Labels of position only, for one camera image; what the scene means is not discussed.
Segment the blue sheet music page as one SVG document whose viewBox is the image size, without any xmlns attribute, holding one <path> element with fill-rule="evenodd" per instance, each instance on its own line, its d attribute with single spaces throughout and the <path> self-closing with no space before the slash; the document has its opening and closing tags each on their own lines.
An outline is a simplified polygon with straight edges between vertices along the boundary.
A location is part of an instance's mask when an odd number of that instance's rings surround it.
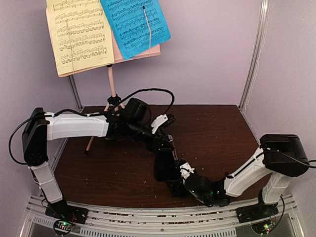
<svg viewBox="0 0 316 237">
<path fill-rule="evenodd" d="M 158 0 L 100 1 L 125 60 L 171 38 Z"/>
</svg>

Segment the black metronome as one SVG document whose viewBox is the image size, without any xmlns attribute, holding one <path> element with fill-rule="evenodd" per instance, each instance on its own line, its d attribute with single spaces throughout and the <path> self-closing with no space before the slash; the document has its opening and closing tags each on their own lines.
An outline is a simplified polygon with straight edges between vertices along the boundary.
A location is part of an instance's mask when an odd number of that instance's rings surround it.
<svg viewBox="0 0 316 237">
<path fill-rule="evenodd" d="M 154 160 L 154 177 L 159 182 L 180 178 L 180 171 L 172 151 L 156 154 Z"/>
</svg>

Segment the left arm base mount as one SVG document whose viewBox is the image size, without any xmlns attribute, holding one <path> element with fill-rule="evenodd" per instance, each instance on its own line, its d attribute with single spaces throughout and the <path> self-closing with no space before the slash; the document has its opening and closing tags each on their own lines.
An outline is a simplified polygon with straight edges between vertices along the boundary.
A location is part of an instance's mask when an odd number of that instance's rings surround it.
<svg viewBox="0 0 316 237">
<path fill-rule="evenodd" d="M 65 200 L 61 200 L 56 203 L 48 203 L 45 215 L 75 224 L 85 224 L 88 209 L 71 206 Z"/>
</svg>

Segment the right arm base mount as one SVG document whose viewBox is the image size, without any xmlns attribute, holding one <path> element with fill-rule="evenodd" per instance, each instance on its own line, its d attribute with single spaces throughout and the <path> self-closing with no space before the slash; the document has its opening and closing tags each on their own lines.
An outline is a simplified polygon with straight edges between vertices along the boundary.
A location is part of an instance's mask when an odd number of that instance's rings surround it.
<svg viewBox="0 0 316 237">
<path fill-rule="evenodd" d="M 279 213 L 276 204 L 265 205 L 259 203 L 237 208 L 236 212 L 239 223 L 256 221 Z"/>
</svg>

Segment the clear metronome cover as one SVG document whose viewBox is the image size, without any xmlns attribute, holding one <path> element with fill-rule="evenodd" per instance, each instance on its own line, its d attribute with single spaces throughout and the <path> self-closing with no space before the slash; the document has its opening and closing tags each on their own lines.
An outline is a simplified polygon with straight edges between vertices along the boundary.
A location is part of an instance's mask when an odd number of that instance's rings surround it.
<svg viewBox="0 0 316 237">
<path fill-rule="evenodd" d="M 172 151 L 174 160 L 178 160 L 177 151 L 176 151 L 176 146 L 175 146 L 174 139 L 173 139 L 172 136 L 171 136 L 171 138 L 170 138 L 170 141 L 171 141 L 172 146 L 173 146 L 173 148 L 174 148 L 173 151 Z"/>
</svg>

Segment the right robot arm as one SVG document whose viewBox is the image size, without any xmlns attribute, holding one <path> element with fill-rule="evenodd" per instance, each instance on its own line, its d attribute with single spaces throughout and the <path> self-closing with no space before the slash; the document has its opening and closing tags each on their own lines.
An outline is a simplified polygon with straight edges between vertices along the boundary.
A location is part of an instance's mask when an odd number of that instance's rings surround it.
<svg viewBox="0 0 316 237">
<path fill-rule="evenodd" d="M 205 206 L 224 207 L 270 174 L 253 207 L 253 214 L 263 218 L 276 206 L 292 178 L 303 175 L 309 168 L 310 162 L 297 135 L 265 134 L 249 160 L 218 181 L 198 174 L 188 162 L 180 159 L 175 161 L 175 177 L 167 179 L 166 183 L 176 197 L 191 194 Z"/>
</svg>

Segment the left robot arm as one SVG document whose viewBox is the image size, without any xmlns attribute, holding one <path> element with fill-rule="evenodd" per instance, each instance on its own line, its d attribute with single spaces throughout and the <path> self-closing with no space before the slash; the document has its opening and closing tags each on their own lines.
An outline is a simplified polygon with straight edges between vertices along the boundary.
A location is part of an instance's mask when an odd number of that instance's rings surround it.
<svg viewBox="0 0 316 237">
<path fill-rule="evenodd" d="M 47 142 L 73 137 L 129 137 L 144 142 L 150 152 L 173 152 L 174 147 L 167 135 L 158 131 L 159 127 L 168 121 L 168 116 L 163 114 L 152 124 L 143 124 L 142 120 L 148 108 L 145 102 L 131 98 L 126 106 L 117 112 L 108 110 L 81 114 L 62 110 L 54 114 L 45 113 L 43 108 L 34 109 L 22 133 L 23 156 L 54 214 L 60 219 L 67 219 L 71 215 L 71 208 L 48 163 Z"/>
</svg>

